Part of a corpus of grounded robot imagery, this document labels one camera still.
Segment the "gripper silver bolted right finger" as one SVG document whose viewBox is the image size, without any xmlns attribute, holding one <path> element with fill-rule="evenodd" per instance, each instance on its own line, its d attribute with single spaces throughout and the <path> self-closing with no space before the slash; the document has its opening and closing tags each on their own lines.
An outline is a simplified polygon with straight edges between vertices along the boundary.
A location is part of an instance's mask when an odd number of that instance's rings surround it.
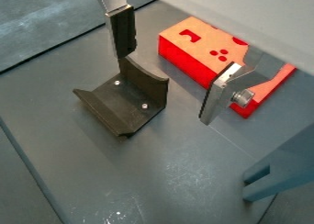
<svg viewBox="0 0 314 224">
<path fill-rule="evenodd" d="M 245 64 L 231 62 L 210 83 L 199 113 L 202 123 L 209 125 L 231 103 L 247 106 L 254 96 L 249 88 L 270 81 L 281 68 L 279 58 L 250 46 Z"/>
</svg>

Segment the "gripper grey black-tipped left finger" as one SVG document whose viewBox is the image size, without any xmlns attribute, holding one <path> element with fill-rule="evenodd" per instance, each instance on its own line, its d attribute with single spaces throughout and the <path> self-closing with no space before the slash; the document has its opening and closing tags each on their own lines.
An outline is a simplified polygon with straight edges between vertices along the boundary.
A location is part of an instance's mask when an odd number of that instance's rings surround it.
<svg viewBox="0 0 314 224">
<path fill-rule="evenodd" d="M 127 0 L 98 0 L 104 11 L 106 22 L 112 33 L 112 44 L 118 59 L 136 49 L 136 29 L 134 6 Z"/>
</svg>

